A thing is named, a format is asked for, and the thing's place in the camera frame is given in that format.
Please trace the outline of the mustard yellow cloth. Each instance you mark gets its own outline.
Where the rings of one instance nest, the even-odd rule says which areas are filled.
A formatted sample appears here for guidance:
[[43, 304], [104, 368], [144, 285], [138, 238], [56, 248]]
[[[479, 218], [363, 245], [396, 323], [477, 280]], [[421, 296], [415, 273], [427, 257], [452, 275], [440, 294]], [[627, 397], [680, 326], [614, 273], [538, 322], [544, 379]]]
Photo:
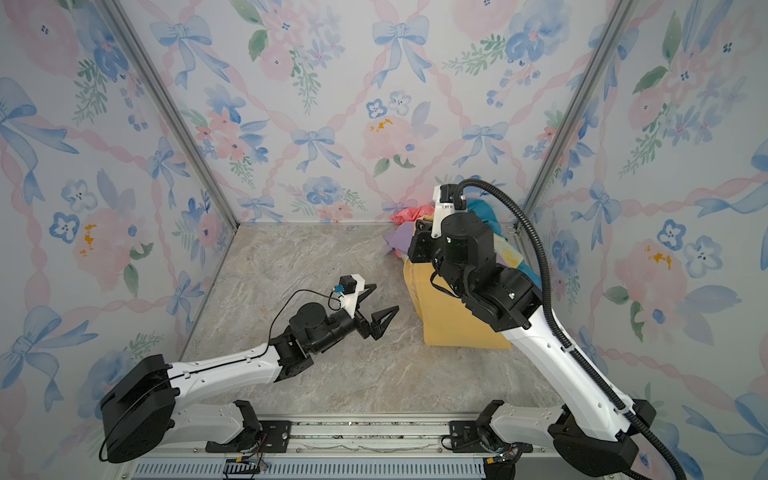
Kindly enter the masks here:
[[475, 318], [460, 299], [436, 289], [431, 281], [433, 267], [427, 263], [404, 262], [405, 285], [415, 311], [422, 321], [424, 341], [434, 347], [466, 347], [509, 350], [511, 343], [486, 323]]

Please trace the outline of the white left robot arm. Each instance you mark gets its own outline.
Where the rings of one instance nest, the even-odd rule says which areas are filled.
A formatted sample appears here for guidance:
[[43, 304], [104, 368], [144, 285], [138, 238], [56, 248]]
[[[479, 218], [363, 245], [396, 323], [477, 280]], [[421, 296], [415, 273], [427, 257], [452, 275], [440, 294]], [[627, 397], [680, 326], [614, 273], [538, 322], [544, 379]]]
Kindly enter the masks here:
[[353, 332], [380, 339], [399, 309], [365, 317], [360, 304], [375, 289], [359, 275], [343, 276], [330, 296], [337, 309], [306, 303], [281, 334], [241, 352], [174, 363], [160, 354], [144, 358], [99, 403], [105, 434], [100, 461], [126, 463], [160, 445], [194, 441], [205, 442], [209, 453], [256, 450], [265, 434], [251, 403], [209, 405], [207, 399], [293, 378]]

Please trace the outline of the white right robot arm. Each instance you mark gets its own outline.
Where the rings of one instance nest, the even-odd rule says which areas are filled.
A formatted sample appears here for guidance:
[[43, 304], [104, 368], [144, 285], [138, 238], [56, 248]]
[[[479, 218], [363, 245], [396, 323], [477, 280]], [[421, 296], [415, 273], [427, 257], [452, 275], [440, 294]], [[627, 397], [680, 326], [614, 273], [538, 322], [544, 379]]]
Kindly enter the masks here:
[[475, 422], [470, 446], [514, 463], [533, 447], [554, 449], [589, 477], [621, 473], [633, 464], [655, 409], [615, 390], [562, 329], [544, 289], [523, 271], [497, 260], [496, 235], [474, 212], [441, 203], [414, 226], [404, 276], [431, 346], [498, 349], [508, 341], [525, 354], [564, 404], [523, 408], [494, 400]]

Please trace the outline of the pastel tie-dye cloth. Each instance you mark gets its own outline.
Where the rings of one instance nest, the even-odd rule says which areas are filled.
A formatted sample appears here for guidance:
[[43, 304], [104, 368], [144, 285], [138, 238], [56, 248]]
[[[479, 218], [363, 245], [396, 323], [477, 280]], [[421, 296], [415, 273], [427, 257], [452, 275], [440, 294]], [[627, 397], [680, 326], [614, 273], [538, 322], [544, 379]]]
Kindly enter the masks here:
[[508, 267], [518, 268], [523, 262], [523, 255], [513, 247], [504, 237], [493, 234], [494, 251], [497, 260]]

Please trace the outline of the purple cloth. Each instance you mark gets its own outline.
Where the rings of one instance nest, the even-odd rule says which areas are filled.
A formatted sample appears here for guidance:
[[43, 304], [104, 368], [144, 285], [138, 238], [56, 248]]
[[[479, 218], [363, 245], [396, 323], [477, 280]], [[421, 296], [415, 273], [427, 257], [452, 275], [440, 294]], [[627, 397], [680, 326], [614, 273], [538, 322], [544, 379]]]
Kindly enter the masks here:
[[414, 222], [406, 222], [397, 225], [383, 235], [389, 247], [396, 252], [398, 257], [406, 257], [415, 230]]

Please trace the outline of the pink patterned cloth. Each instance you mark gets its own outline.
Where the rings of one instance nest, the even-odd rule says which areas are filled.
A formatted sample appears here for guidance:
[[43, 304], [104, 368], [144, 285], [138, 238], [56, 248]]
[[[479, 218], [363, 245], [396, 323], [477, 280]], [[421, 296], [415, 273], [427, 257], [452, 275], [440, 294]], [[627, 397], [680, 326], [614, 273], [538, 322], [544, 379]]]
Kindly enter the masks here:
[[416, 222], [419, 219], [426, 218], [432, 220], [434, 218], [435, 208], [432, 205], [423, 205], [419, 207], [407, 207], [390, 216], [390, 220], [396, 225], [402, 225], [404, 223]]

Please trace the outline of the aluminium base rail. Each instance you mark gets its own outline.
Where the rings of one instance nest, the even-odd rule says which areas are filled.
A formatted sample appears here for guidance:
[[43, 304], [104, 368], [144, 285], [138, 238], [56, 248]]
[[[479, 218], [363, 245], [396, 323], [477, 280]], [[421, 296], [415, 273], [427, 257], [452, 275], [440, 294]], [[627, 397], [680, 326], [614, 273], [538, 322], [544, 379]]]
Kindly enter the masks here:
[[491, 449], [472, 414], [265, 416], [244, 454], [170, 444], [111, 479], [580, 479], [551, 446]]

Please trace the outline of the grey metal right post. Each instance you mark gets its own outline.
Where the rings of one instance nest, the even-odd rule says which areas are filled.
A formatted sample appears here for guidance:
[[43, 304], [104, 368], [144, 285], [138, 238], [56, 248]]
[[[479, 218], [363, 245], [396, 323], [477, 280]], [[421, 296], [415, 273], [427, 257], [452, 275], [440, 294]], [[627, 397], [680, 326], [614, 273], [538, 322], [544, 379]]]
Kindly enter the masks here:
[[534, 219], [537, 204], [545, 193], [549, 178], [557, 168], [560, 156], [565, 151], [566, 143], [571, 135], [577, 131], [582, 115], [592, 99], [596, 84], [606, 70], [621, 36], [627, 28], [627, 23], [635, 5], [636, 2], [632, 0], [617, 1], [611, 14], [608, 16], [605, 28], [598, 37], [597, 46], [592, 50], [592, 56], [586, 65], [580, 81], [573, 90], [573, 97], [568, 107], [564, 111], [564, 118], [558, 133], [552, 140], [552, 145], [544, 156], [531, 190], [526, 197], [523, 211], [530, 220]]

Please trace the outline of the grey metal corner post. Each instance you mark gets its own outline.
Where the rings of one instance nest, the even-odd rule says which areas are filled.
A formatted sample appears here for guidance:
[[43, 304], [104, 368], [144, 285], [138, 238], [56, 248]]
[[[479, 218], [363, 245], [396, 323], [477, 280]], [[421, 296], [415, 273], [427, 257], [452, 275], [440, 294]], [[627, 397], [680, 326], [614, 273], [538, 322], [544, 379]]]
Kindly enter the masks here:
[[207, 189], [214, 205], [223, 214], [226, 224], [237, 230], [238, 220], [224, 196], [219, 184], [214, 178], [213, 171], [200, 154], [192, 133], [187, 128], [183, 116], [175, 104], [168, 88], [164, 85], [160, 73], [150, 58], [145, 46], [132, 26], [125, 10], [119, 1], [96, 1], [100, 13], [111, 27], [121, 47], [134, 63], [146, 82], [151, 97], [158, 107], [163, 119], [174, 138], [186, 154], [188, 162], [199, 176], [202, 185]]

